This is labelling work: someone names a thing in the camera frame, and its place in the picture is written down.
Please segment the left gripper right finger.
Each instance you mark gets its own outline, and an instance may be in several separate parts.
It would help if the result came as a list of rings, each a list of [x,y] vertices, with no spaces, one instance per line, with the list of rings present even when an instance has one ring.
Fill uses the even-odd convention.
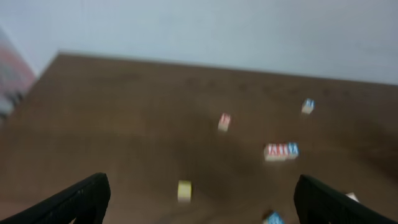
[[[301,224],[397,224],[309,175],[299,177],[294,205]]]

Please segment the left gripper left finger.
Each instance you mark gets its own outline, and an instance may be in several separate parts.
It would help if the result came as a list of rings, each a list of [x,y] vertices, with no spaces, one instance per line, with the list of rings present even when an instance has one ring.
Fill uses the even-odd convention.
[[[95,173],[38,204],[1,221],[2,224],[102,224],[111,196],[108,177]]]

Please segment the blue number 2 block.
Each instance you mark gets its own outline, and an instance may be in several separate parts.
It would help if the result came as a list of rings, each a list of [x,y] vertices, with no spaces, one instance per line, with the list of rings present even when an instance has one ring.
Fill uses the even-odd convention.
[[[299,148],[298,144],[295,142],[290,142],[288,143],[288,158],[289,159],[295,159],[299,156]]]

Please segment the red letter I block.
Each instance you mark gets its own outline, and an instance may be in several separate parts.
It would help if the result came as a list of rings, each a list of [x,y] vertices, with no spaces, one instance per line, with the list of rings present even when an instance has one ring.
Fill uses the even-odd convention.
[[[289,147],[287,144],[279,144],[278,145],[278,157],[281,160],[286,160],[289,156]]]

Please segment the red letter A block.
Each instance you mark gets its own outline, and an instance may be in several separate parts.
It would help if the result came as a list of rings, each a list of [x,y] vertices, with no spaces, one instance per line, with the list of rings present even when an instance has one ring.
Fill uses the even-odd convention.
[[[264,159],[266,161],[275,161],[279,158],[279,152],[276,144],[267,144],[264,147]]]

